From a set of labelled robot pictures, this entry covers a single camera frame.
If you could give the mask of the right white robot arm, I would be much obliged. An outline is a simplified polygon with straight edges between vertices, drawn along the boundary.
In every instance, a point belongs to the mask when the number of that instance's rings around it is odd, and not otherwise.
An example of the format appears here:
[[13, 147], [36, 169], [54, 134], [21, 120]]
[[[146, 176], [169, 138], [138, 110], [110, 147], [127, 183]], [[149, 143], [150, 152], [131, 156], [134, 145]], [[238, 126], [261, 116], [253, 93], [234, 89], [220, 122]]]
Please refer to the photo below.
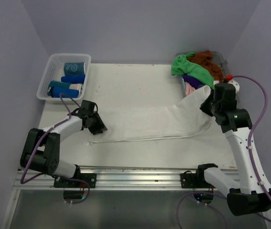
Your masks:
[[195, 181], [200, 187], [211, 184], [227, 199], [235, 216], [265, 212], [271, 209], [271, 184], [260, 164], [253, 125], [246, 109], [238, 109], [236, 88], [218, 83], [202, 103], [201, 111], [216, 119], [229, 142], [238, 168], [239, 182], [224, 174], [215, 164], [199, 165]]

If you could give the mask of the white towel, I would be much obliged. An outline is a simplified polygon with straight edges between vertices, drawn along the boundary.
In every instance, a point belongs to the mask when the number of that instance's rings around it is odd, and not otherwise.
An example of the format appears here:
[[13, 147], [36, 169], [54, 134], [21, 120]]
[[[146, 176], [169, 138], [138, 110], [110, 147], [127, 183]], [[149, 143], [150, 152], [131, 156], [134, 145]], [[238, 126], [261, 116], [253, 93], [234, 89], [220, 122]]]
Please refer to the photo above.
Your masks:
[[85, 145], [199, 135], [211, 126], [212, 118], [200, 110], [210, 93], [210, 87], [203, 86], [174, 105], [101, 109], [98, 113], [107, 130], [89, 136]]

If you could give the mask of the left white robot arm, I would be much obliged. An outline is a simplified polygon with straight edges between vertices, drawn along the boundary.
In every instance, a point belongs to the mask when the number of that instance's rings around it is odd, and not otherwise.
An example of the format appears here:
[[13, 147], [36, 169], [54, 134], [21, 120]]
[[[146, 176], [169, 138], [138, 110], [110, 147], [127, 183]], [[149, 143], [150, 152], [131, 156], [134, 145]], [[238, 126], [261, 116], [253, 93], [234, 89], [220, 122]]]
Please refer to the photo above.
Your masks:
[[80, 185], [80, 168], [60, 159], [60, 144], [84, 129], [88, 129], [92, 135], [99, 135], [107, 128], [98, 114], [95, 102], [83, 100], [74, 111], [67, 111], [66, 118], [53, 126], [32, 128], [28, 132], [20, 158], [20, 166], [24, 169], [21, 184], [41, 175], [49, 175], [64, 179], [70, 187]]

